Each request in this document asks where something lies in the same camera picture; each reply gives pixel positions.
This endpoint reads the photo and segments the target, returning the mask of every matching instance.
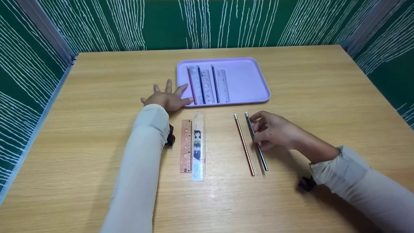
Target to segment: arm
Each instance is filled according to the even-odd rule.
[[[375,171],[354,151],[324,142],[285,118],[260,111],[251,120],[254,142],[296,149],[307,157],[317,184],[326,185],[384,231],[414,232],[414,194]]]
[[[414,232],[414,194],[339,147],[333,160],[310,164],[317,184],[346,200],[385,232]]]
[[[161,152],[169,134],[168,114],[157,104],[138,114],[125,148],[118,180],[101,232],[152,232]]]

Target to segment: green wall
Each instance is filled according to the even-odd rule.
[[[343,44],[378,0],[39,0],[76,52]]]
[[[18,4],[0,1],[0,203],[66,68]]]
[[[351,56],[414,129],[414,1],[403,0]]]

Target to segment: cartoon character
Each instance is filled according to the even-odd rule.
[[[195,148],[194,148],[194,158],[196,158],[197,160],[200,160],[200,157],[201,157],[201,151],[195,150]]]
[[[200,160],[201,158],[201,131],[200,130],[194,130],[193,156],[197,160]]]

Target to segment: clear plastic ruler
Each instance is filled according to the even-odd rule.
[[[200,75],[198,72],[198,66],[189,66],[191,79],[193,81],[194,94],[197,98],[197,104],[203,104],[203,94],[206,104],[213,104],[216,102],[214,98],[214,87],[210,77],[210,70],[200,68]]]
[[[205,177],[205,114],[204,112],[194,113],[193,120],[193,181],[203,181]]]
[[[217,70],[216,81],[219,89],[220,103],[229,103],[229,90],[227,88],[227,77],[225,70]]]

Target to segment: white sleeve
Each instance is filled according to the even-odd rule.
[[[122,157],[101,233],[152,232],[161,152],[169,134],[168,114],[150,104],[138,114]]]
[[[385,232],[414,232],[414,194],[372,169],[356,152],[339,147],[333,160],[311,164],[317,184],[324,184]]]

